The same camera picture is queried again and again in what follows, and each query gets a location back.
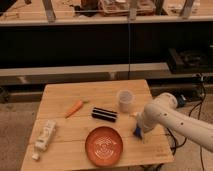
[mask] wooden plank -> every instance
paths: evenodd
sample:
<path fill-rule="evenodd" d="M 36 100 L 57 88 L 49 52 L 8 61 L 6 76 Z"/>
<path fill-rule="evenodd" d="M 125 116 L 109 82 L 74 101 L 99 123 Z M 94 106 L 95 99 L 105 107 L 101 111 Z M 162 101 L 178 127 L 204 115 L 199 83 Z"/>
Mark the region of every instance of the wooden plank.
<path fill-rule="evenodd" d="M 29 144 L 33 144 L 35 142 L 46 121 L 46 119 L 42 119 L 35 122 Z M 57 123 L 57 132 L 53 139 L 54 142 L 86 140 L 89 132 L 100 126 L 109 126 L 114 128 L 118 131 L 122 138 L 133 137 L 133 131 L 136 127 L 135 118 L 129 115 L 122 117 L 118 116 L 115 123 L 94 119 L 91 116 L 72 117 L 69 120 L 54 119 L 54 121 Z M 151 134 L 164 135 L 164 130 L 162 126 L 158 125 Z"/>
<path fill-rule="evenodd" d="M 171 151 L 165 148 L 168 141 L 163 135 L 150 137 L 149 143 L 141 140 L 123 138 L 123 153 L 116 166 L 146 165 L 173 161 Z M 52 143 L 39 162 L 31 159 L 33 145 L 29 145 L 25 155 L 22 171 L 59 171 L 92 169 L 95 167 L 87 158 L 84 141 Z"/>
<path fill-rule="evenodd" d="M 163 8 L 170 16 L 177 16 L 179 14 L 173 13 L 169 8 L 169 4 L 181 4 L 184 6 L 185 0 L 165 0 Z M 200 6 L 196 13 L 191 13 L 191 16 L 212 16 L 213 15 L 213 1 L 212 0 L 200 0 Z"/>
<path fill-rule="evenodd" d="M 69 5 L 79 4 L 78 0 L 54 0 L 53 9 L 57 19 L 71 19 L 74 17 L 74 9 Z M 17 0 L 3 16 L 1 20 L 46 20 L 45 9 L 42 0 L 32 0 L 31 4 L 25 4 L 24 0 Z"/>
<path fill-rule="evenodd" d="M 134 94 L 150 94 L 145 80 L 131 81 L 105 81 L 88 83 L 49 84 L 46 86 L 42 99 L 64 98 L 64 97 L 99 97 L 115 95 L 121 89 L 129 89 Z"/>
<path fill-rule="evenodd" d="M 69 98 L 55 98 L 55 99 L 45 99 L 41 101 L 40 108 L 37 114 L 37 119 L 47 119 L 47 118 L 63 118 L 67 110 L 79 99 L 88 99 L 89 103 L 84 104 L 84 106 L 74 113 L 72 117 L 75 116 L 88 116 L 91 114 L 94 107 L 99 107 L 107 110 L 119 111 L 116 99 L 116 93 L 113 95 L 104 96 L 79 96 L 79 97 L 69 97 Z M 135 100 L 133 103 L 132 112 L 142 111 L 144 105 L 152 99 L 150 94 L 135 94 Z"/>

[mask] toy carrot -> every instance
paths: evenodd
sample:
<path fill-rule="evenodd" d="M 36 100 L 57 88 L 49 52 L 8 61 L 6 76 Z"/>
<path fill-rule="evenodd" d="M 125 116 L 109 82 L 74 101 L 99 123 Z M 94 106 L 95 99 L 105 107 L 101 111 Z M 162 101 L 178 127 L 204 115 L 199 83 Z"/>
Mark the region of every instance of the toy carrot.
<path fill-rule="evenodd" d="M 75 104 L 67 111 L 65 118 L 70 117 L 73 115 L 76 111 L 78 111 L 80 108 L 83 107 L 84 103 L 88 103 L 89 101 L 83 101 L 83 100 L 78 100 L 75 102 Z"/>

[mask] white cup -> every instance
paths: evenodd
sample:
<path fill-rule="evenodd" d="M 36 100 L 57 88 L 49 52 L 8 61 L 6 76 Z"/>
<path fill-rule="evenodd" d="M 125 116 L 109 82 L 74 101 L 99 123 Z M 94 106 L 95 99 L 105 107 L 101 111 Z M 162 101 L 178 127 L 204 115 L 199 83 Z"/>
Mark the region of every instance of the white cup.
<path fill-rule="evenodd" d="M 132 103 L 134 101 L 134 95 L 129 90 L 120 90 L 117 93 L 118 106 L 121 112 L 129 113 L 132 110 Z"/>

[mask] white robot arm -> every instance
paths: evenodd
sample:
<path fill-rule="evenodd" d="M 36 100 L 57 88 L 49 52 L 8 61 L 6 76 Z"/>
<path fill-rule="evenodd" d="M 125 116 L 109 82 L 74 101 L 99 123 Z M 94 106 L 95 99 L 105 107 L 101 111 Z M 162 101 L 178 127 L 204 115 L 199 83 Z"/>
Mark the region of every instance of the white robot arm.
<path fill-rule="evenodd" d="M 143 113 L 138 113 L 137 125 L 146 133 L 160 123 L 213 152 L 213 125 L 177 112 L 177 105 L 172 94 L 163 93 L 148 103 Z"/>

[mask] orange carrot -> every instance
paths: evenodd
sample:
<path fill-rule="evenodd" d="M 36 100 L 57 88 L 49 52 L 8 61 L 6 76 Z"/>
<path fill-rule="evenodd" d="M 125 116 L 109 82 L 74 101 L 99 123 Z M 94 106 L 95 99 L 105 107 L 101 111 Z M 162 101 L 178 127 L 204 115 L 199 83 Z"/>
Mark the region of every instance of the orange carrot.
<path fill-rule="evenodd" d="M 74 114 L 76 111 L 78 111 L 84 104 L 84 101 L 78 100 L 75 102 L 75 104 L 67 111 L 65 118 L 68 118 L 72 114 Z"/>

